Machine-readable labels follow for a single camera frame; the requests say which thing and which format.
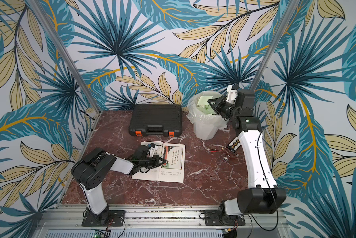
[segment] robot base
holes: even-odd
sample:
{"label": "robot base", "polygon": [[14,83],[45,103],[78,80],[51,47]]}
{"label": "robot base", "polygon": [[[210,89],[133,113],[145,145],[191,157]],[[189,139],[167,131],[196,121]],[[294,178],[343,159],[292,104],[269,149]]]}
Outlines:
{"label": "robot base", "polygon": [[123,218],[125,216],[125,211],[123,210],[109,210],[109,206],[100,213],[96,215],[92,213],[88,208],[84,214],[83,222],[81,223],[82,227],[92,227],[92,226],[122,226],[123,225]]}

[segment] metal pole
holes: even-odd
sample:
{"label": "metal pole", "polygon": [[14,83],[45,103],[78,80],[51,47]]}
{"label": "metal pole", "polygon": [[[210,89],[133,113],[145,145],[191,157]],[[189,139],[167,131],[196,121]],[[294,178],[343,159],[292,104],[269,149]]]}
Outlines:
{"label": "metal pole", "polygon": [[73,59],[69,55],[63,42],[61,41],[59,34],[55,30],[55,27],[52,25],[51,20],[49,19],[49,17],[47,17],[46,11],[40,5],[39,0],[27,0],[27,3],[30,5],[31,9],[33,10],[35,16],[40,22],[40,25],[43,26],[43,29],[47,33],[48,37],[55,45],[56,50],[59,52],[61,58],[64,60],[71,74],[79,84],[82,92],[85,94],[86,98],[88,99],[88,102],[91,104],[95,112],[99,114],[101,112],[100,108],[98,107],[95,99],[92,97],[92,94],[89,92],[89,89],[86,86],[83,78],[81,77],[79,70],[77,69],[75,63],[73,62]]}
{"label": "metal pole", "polygon": [[276,47],[279,44],[280,39],[281,39],[282,35],[284,34],[285,29],[288,26],[289,21],[293,16],[293,13],[296,10],[296,7],[298,6],[298,3],[299,3],[299,0],[290,0],[288,3],[288,6],[285,8],[285,11],[279,21],[278,26],[277,26],[276,33],[273,35],[271,42],[269,43],[269,46],[262,58],[260,66],[257,69],[256,74],[252,79],[249,90],[252,90],[253,92],[256,90],[257,85],[259,84],[259,81],[262,77],[262,74],[267,67],[268,61],[271,59],[273,53],[275,52]]}

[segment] brown object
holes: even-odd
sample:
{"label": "brown object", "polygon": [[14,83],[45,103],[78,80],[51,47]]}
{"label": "brown object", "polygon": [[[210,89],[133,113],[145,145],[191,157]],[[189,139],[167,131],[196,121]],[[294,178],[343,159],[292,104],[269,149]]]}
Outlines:
{"label": "brown object", "polygon": [[[228,162],[223,160],[224,151],[208,151],[226,146],[235,137],[232,128],[218,130],[213,139],[203,141],[195,136],[193,125],[184,113],[183,132],[179,137],[134,137],[128,132],[131,115],[131,111],[104,111],[85,154],[100,147],[118,157],[127,158],[142,141],[185,144],[184,183],[136,180],[129,175],[109,171],[102,182],[104,197],[109,204],[218,205],[248,188],[242,148],[236,152],[238,157]],[[84,193],[74,179],[62,203],[86,203]]]}

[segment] vent grille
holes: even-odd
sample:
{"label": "vent grille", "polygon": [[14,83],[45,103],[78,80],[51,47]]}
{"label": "vent grille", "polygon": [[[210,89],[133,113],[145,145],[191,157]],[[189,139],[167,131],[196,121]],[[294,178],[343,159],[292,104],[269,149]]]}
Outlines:
{"label": "vent grille", "polygon": [[[121,235],[122,230],[112,230],[110,238]],[[45,238],[92,238],[94,230],[49,230]],[[221,238],[220,230],[203,229],[129,229],[123,238]]]}

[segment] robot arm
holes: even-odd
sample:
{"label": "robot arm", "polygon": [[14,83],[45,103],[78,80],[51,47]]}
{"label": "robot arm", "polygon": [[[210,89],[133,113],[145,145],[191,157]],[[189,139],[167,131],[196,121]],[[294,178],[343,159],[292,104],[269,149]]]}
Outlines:
{"label": "robot arm", "polygon": [[72,167],[71,173],[83,189],[88,203],[86,216],[90,220],[101,226],[109,221],[109,206],[102,191],[102,181],[109,170],[133,175],[141,168],[152,169],[166,162],[159,155],[154,155],[152,159],[147,158],[149,150],[152,149],[141,145],[127,160],[109,154],[101,148],[95,148]]}
{"label": "robot arm", "polygon": [[232,122],[242,145],[248,170],[248,189],[219,207],[222,216],[245,213],[274,213],[286,198],[285,190],[278,188],[263,148],[260,120],[253,116],[255,94],[246,89],[228,86],[228,96],[209,99],[214,111]]}

